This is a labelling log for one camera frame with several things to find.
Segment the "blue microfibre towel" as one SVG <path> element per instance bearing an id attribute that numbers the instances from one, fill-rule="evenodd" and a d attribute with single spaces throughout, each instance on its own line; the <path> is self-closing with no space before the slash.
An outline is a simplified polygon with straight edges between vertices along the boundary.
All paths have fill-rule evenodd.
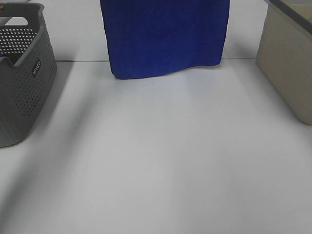
<path id="1" fill-rule="evenodd" d="M 102 0 L 110 68 L 118 79 L 221 62 L 229 0 Z"/>

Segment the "grey perforated plastic basket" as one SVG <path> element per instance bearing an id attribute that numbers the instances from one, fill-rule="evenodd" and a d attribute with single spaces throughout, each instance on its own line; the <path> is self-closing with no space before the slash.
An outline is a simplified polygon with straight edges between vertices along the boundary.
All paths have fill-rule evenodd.
<path id="1" fill-rule="evenodd" d="M 23 141 L 48 98 L 57 63 L 40 3 L 2 2 L 2 18 L 26 25 L 0 27 L 0 145 Z"/>

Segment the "beige plastic bin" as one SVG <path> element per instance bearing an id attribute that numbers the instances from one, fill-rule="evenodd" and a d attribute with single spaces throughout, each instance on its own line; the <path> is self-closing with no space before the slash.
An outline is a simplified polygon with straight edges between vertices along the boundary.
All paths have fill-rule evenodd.
<path id="1" fill-rule="evenodd" d="M 311 3 L 269 1 L 256 62 L 296 117 L 311 125 Z"/>

